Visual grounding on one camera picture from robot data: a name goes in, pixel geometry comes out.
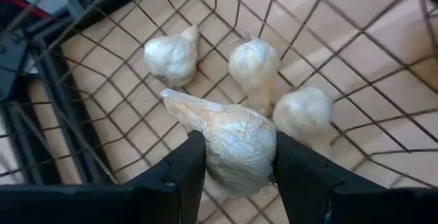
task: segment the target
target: papery garlic skin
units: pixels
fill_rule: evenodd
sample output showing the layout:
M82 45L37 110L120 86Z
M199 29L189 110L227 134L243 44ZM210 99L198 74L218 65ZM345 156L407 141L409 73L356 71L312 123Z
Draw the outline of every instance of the papery garlic skin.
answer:
M250 107L267 116L279 69L276 50L261 39L252 39L233 50L228 68L248 97Z
M321 144L319 140L331 126L333 110L333 100L324 91L305 86L281 97L272 120L279 131L328 157L328 143Z
M170 89L161 96L180 123L204 135L207 170L228 194L250 196L269 184L276 153L272 121L242 105L223 105Z
M160 36L144 46L149 71L169 88L190 83L196 73L199 31L191 26L181 34Z

